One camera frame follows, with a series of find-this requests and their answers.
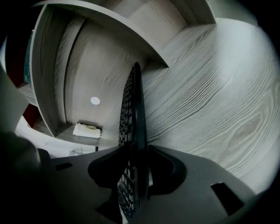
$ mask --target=rectangular slot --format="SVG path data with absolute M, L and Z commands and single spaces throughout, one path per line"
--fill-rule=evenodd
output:
M 244 203 L 224 183 L 213 184 L 211 188 L 229 216 L 243 207 Z

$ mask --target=black rectangular hole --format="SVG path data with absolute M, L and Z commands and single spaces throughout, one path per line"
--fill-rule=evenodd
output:
M 63 164 L 59 164 L 56 166 L 56 170 L 59 171 L 59 170 L 63 170 L 63 169 L 66 169 L 66 168 L 69 168 L 73 166 L 71 163 L 63 163 Z
M 224 183 L 213 184 L 211 185 L 211 188 L 217 195 L 228 215 L 232 215 L 243 207 L 244 203 Z

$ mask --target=small white object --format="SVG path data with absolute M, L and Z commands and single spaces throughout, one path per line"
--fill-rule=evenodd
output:
M 98 105 L 98 104 L 100 104 L 100 99 L 98 99 L 97 97 L 94 96 L 91 98 L 91 103 L 94 105 Z
M 96 128 L 95 126 L 87 126 L 85 124 L 77 123 L 75 125 L 73 135 L 90 137 L 90 138 L 100 138 L 101 130 Z

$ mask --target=white circle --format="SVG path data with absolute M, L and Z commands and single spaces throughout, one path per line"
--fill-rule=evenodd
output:
M 98 104 L 100 104 L 100 99 L 98 99 L 97 97 L 94 96 L 91 98 L 91 103 L 94 105 L 98 105 Z

